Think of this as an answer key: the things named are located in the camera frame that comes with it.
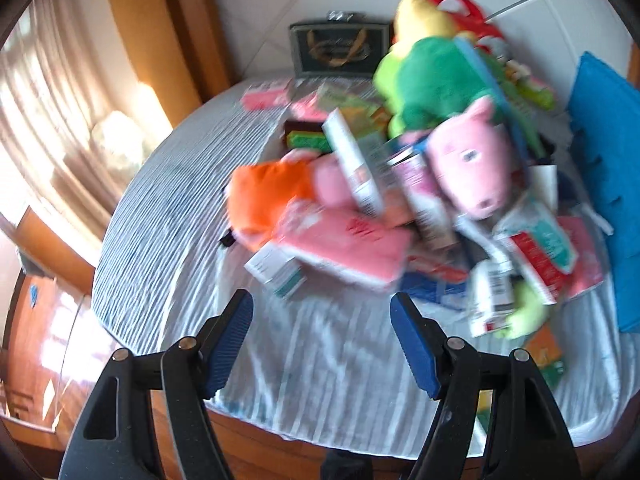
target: white wall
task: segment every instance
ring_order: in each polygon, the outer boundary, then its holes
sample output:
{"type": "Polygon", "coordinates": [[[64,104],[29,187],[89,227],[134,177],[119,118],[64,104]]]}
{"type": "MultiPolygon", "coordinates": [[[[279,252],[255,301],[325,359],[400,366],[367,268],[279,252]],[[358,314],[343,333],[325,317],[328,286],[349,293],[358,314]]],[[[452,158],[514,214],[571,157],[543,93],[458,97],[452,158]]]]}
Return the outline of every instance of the white wall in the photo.
{"type": "Polygon", "coordinates": [[[15,245],[0,231],[0,344],[4,336],[4,324],[9,312],[15,282],[20,274],[20,260],[15,245]]]}
{"type": "Polygon", "coordinates": [[[76,0],[85,36],[114,105],[163,140],[171,124],[151,88],[141,84],[118,32],[109,0],[76,0]]]}
{"type": "MultiPolygon", "coordinates": [[[[287,28],[331,9],[391,18],[399,0],[217,0],[244,76],[290,68],[287,28]]],[[[591,50],[626,75],[631,38],[606,0],[475,0],[507,35],[518,58],[570,95],[580,55],[591,50]]]]}

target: striped bedsheet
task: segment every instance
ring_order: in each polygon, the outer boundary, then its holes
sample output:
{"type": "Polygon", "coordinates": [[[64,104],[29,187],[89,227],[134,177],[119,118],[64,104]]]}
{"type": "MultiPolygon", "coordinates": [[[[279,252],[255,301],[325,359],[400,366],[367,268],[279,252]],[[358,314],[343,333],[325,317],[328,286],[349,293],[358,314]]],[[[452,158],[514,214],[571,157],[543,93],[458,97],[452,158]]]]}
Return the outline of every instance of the striped bedsheet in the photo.
{"type": "MultiPolygon", "coordinates": [[[[415,385],[390,325],[389,298],[312,272],[283,301],[244,270],[247,250],[218,243],[233,168],[280,151],[286,111],[245,112],[238,101],[247,84],[191,114],[130,184],[104,239],[92,308],[124,346],[143,354],[196,333],[236,288],[246,288],[254,322],[210,407],[284,438],[415,459],[436,404],[415,385]]],[[[298,95],[315,84],[302,83],[298,95]]],[[[371,92],[362,82],[356,90],[371,92]]],[[[551,124],[546,133],[556,131],[566,128],[551,124]]],[[[568,160],[560,164],[571,170],[568,160]]],[[[471,340],[458,314],[420,308],[447,334],[471,340]]],[[[609,434],[640,388],[640,336],[618,333],[610,277],[566,304],[552,328],[566,365],[555,396],[580,446],[609,434]]],[[[507,354],[522,341],[473,343],[507,354]]],[[[481,454],[483,444],[478,430],[469,455],[481,454]]]]}

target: red bag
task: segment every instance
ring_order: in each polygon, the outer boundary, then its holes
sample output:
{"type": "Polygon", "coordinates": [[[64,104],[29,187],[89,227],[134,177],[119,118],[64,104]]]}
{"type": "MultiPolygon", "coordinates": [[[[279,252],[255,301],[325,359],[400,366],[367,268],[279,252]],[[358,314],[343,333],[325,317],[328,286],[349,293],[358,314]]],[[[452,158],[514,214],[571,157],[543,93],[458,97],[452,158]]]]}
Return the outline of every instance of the red bag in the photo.
{"type": "MultiPolygon", "coordinates": [[[[429,0],[439,6],[445,0],[429,0]]],[[[461,32],[468,30],[476,35],[478,39],[478,47],[484,48],[489,54],[499,55],[495,52],[495,47],[500,46],[501,49],[508,49],[506,40],[500,29],[495,25],[486,22],[486,18],[473,0],[458,0],[465,7],[467,14],[460,12],[448,12],[461,32]]]]}

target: orange plush toy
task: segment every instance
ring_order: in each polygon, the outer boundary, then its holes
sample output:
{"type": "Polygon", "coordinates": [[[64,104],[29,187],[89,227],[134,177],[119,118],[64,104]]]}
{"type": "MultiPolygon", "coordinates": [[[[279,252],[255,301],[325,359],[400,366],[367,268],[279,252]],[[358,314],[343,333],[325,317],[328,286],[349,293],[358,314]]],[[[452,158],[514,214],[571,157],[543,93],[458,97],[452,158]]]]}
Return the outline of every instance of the orange plush toy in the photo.
{"type": "Polygon", "coordinates": [[[276,162],[237,168],[227,189],[226,210],[237,240],[258,251],[271,240],[293,198],[330,208],[357,210],[348,183],[333,154],[292,150],[276,162]]]}

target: red bag handle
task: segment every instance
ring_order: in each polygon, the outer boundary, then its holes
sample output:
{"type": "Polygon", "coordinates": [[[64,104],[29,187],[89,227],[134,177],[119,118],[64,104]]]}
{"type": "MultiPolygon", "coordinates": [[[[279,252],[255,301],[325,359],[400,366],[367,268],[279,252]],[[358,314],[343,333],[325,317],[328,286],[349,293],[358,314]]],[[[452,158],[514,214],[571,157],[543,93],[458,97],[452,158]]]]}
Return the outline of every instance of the red bag handle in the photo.
{"type": "MultiPolygon", "coordinates": [[[[432,1],[434,4],[438,6],[444,0],[430,0],[430,1],[432,1]]],[[[480,10],[480,7],[478,7],[478,4],[476,4],[473,0],[459,0],[459,1],[465,5],[466,10],[469,11],[469,16],[471,16],[475,20],[478,20],[479,22],[484,23],[484,14],[482,13],[482,10],[480,10]]]]}

